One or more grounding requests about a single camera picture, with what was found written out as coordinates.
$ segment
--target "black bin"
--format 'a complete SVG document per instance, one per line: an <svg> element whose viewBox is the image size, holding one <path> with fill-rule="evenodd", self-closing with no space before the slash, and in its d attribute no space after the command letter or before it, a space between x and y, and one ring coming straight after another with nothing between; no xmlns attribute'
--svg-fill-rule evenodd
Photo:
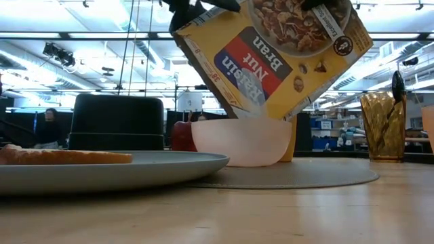
<svg viewBox="0 0 434 244"><path fill-rule="evenodd" d="M163 102L158 98L80 94L71 150L163 150Z"/></svg>

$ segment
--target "plastic bowl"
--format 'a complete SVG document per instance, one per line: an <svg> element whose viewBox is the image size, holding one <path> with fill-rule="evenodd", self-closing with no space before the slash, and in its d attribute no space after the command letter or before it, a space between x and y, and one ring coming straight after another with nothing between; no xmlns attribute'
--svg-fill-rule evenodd
<svg viewBox="0 0 434 244"><path fill-rule="evenodd" d="M278 162L291 139L292 124L270 118L217 119L193 122L198 152L231 158L228 166L259 167Z"/></svg>

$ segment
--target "toast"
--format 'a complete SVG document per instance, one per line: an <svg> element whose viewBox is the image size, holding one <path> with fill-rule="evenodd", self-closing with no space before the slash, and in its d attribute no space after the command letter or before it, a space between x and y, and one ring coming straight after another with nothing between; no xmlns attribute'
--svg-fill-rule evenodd
<svg viewBox="0 0 434 244"><path fill-rule="evenodd" d="M131 163L132 155L80 150L24 149L7 145L0 150L0 165L77 165Z"/></svg>

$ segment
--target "cereal box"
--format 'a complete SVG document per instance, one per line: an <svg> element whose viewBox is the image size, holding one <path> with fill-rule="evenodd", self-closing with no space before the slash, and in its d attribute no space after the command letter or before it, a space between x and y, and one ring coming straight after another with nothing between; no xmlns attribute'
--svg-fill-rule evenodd
<svg viewBox="0 0 434 244"><path fill-rule="evenodd" d="M175 40L230 117L291 117L372 47L349 0L301 10L304 0L215 7Z"/></svg>

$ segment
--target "table surface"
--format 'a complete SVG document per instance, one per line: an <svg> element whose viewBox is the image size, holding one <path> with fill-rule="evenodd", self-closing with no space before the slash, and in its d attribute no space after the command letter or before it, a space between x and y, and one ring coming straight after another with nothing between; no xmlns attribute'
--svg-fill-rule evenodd
<svg viewBox="0 0 434 244"><path fill-rule="evenodd" d="M433 243L434 166L369 164L369 184L312 190L157 188L0 198L0 243Z"/></svg>

